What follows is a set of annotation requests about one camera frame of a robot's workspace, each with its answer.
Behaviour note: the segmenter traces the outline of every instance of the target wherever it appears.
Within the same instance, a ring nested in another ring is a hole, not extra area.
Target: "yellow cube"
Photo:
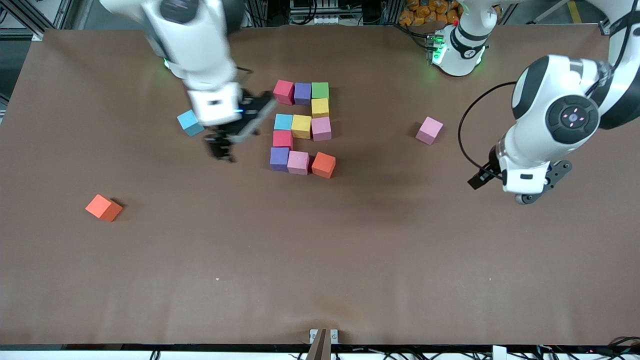
[[[293,115],[293,123],[291,123],[291,133],[295,138],[311,139],[311,117],[304,115]]]
[[[329,99],[311,99],[311,116],[328,117],[329,116]]]

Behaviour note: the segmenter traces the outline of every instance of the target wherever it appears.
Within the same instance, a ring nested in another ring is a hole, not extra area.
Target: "light blue cube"
[[[193,113],[193,110],[189,110],[182,115],[178,115],[178,121],[180,122],[182,130],[184,130],[184,132],[189,136],[197,135],[204,131],[204,127],[198,123],[198,119]]]
[[[273,126],[273,129],[291,130],[291,124],[293,124],[293,115],[276,114],[276,124]]]

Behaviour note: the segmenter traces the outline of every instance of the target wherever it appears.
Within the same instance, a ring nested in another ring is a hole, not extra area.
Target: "foam block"
[[[291,123],[293,122],[293,115],[288,114],[276,114],[276,122],[273,126],[274,130],[291,130]]]
[[[422,123],[422,126],[420,126],[420,130],[415,138],[431,145],[433,141],[436,140],[436,136],[438,136],[441,128],[441,122],[432,119],[431,117],[427,117]]]
[[[289,151],[289,161],[287,168],[292,174],[309,174],[309,153],[301,151]]]
[[[272,147],[271,158],[269,159],[269,166],[273,171],[288,172],[287,162],[289,161],[289,148],[288,147]]]
[[[273,97],[280,104],[293,105],[293,89],[294,85],[290,81],[278,80],[276,87],[273,89]]]
[[[291,133],[295,138],[311,139],[311,117],[304,115],[293,115]]]
[[[311,105],[311,84],[296,83],[293,101],[296,105]]]
[[[311,165],[311,172],[315,175],[330,179],[334,169],[335,157],[323,152],[318,152],[313,165]]]
[[[329,116],[329,99],[311,99],[311,116],[312,117],[328,117]]]
[[[273,132],[273,147],[288,147],[293,150],[293,135],[291,130],[276,130]]]
[[[311,83],[312,99],[329,99],[329,83]]]
[[[315,142],[331,140],[331,121],[328,117],[311,119],[311,133]]]
[[[112,222],[121,212],[122,207],[98,194],[84,209],[101,220]]]
[[[193,113],[193,110],[178,115],[178,122],[180,122],[182,130],[189,136],[197,135],[204,131],[204,127],[198,123],[198,119]]]

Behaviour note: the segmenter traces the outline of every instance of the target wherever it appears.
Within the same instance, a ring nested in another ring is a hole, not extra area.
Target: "green led light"
[[[442,44],[442,47],[433,53],[433,63],[439,64],[442,62],[444,53],[447,52],[447,44]]]

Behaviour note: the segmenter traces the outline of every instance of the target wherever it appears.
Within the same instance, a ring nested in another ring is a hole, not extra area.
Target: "pink cube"
[[[291,174],[309,174],[309,153],[301,151],[289,151],[287,169]]]
[[[280,104],[293,105],[294,85],[290,81],[278,80],[275,89],[273,89],[273,97]]]
[[[293,149],[293,135],[291,130],[276,130],[273,132],[273,147],[288,147]]]
[[[416,135],[415,138],[431,145],[433,141],[436,140],[436,136],[438,136],[441,128],[441,122],[427,117],[422,123],[422,126],[420,126],[420,131],[418,131],[418,135]]]
[[[331,140],[331,122],[328,117],[311,119],[311,133],[315,142]]]

